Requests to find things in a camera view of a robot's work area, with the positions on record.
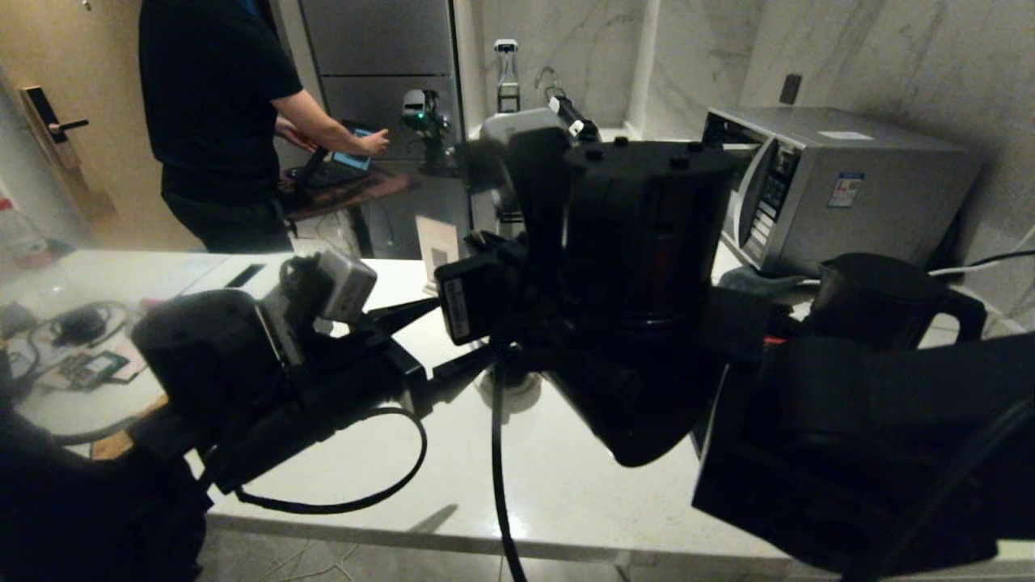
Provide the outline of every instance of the sticker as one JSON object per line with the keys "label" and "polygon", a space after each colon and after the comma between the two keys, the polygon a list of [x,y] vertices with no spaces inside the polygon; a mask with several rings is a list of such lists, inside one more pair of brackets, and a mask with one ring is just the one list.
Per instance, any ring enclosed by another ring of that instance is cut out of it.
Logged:
{"label": "sticker", "polygon": [[452,337],[460,340],[471,333],[471,324],[467,319],[467,301],[464,298],[464,282],[457,277],[445,284],[446,305],[448,305],[449,326]]}
{"label": "sticker", "polygon": [[871,140],[869,136],[858,132],[820,132],[821,136],[826,136],[831,140]]}
{"label": "sticker", "polygon": [[834,184],[834,193],[830,195],[828,208],[851,208],[855,202],[855,197],[862,188],[862,179],[865,174],[861,172],[841,172],[837,174],[837,183]]}

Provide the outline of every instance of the microwave oven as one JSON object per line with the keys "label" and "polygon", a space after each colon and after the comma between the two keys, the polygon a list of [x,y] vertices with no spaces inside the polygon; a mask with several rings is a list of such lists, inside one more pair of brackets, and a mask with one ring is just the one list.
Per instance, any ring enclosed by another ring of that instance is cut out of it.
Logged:
{"label": "microwave oven", "polygon": [[722,240],[772,277],[845,253],[925,268],[980,169],[959,145],[826,108],[710,109],[702,141],[744,156]]}

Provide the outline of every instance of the man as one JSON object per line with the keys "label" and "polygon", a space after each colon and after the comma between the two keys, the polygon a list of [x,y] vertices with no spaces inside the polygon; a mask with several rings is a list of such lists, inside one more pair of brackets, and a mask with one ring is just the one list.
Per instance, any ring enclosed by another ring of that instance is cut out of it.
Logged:
{"label": "man", "polygon": [[144,0],[140,70],[161,197],[211,253],[292,250],[274,133],[309,150],[388,145],[387,129],[358,138],[328,117],[241,0]]}

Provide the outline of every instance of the black t-shirt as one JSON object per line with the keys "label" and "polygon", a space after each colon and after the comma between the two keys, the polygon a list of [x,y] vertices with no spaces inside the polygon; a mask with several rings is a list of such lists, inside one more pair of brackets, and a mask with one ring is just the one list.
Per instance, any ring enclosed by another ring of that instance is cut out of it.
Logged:
{"label": "black t-shirt", "polygon": [[279,174],[269,101],[302,85],[263,22],[238,0],[144,0],[140,71],[164,183],[212,202],[269,196]]}

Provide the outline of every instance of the black kettle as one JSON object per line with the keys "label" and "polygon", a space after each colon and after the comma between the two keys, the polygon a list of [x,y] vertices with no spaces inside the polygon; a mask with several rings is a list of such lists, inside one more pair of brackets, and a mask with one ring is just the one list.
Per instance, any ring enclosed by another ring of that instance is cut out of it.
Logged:
{"label": "black kettle", "polygon": [[984,304],[890,257],[852,253],[820,264],[820,292],[808,324],[821,336],[877,350],[914,349],[936,315],[959,320],[956,342],[981,339]]}

